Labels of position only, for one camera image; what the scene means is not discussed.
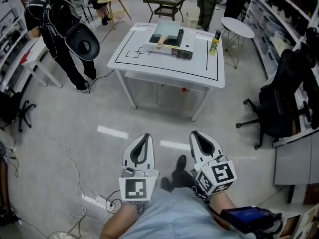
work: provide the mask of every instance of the white bin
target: white bin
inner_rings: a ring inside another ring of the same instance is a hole
[[[198,24],[200,9],[195,7],[185,14],[185,27],[194,28]]]

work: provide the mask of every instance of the dark metal table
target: dark metal table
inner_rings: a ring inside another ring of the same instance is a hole
[[[173,21],[175,21],[175,14],[179,11],[182,17],[182,21],[184,22],[183,14],[181,13],[181,7],[183,5],[185,0],[143,0],[143,2],[146,2],[150,10],[152,12],[149,23],[153,17],[153,15],[160,16],[168,16],[171,17]],[[150,3],[157,3],[159,4],[159,7],[156,10],[152,10]]]

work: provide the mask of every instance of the white round table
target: white round table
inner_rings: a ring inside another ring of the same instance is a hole
[[[246,24],[244,24],[243,22],[234,19],[234,18],[229,18],[229,17],[223,17],[221,19],[221,23],[222,25],[225,27],[225,31],[223,33],[223,35],[225,34],[225,32],[228,30],[228,35],[227,35],[227,44],[226,44],[226,49],[225,51],[228,51],[228,48],[236,41],[238,40],[238,45],[239,45],[239,38],[243,37],[243,41],[241,43],[241,48],[240,48],[240,52],[237,55],[237,63],[235,63],[235,68],[237,68],[240,57],[241,57],[241,52],[243,50],[243,45],[244,45],[244,40],[245,38],[254,38],[255,33],[253,32],[253,30],[251,30],[251,28],[249,26],[247,26]],[[229,40],[229,31],[232,31],[235,35]]]

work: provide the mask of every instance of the blue screen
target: blue screen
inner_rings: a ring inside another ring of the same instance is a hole
[[[268,216],[269,213],[257,208],[251,208],[241,211],[234,211],[231,212],[231,214],[241,219],[243,222],[250,222]]]

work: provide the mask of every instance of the yellow bottle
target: yellow bottle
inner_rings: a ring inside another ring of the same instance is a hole
[[[219,30],[216,31],[215,33],[215,37],[213,38],[211,45],[210,45],[210,49],[209,49],[209,54],[210,55],[215,55],[216,51],[217,51],[217,47],[219,44],[219,38],[220,38],[220,34],[221,32]]]

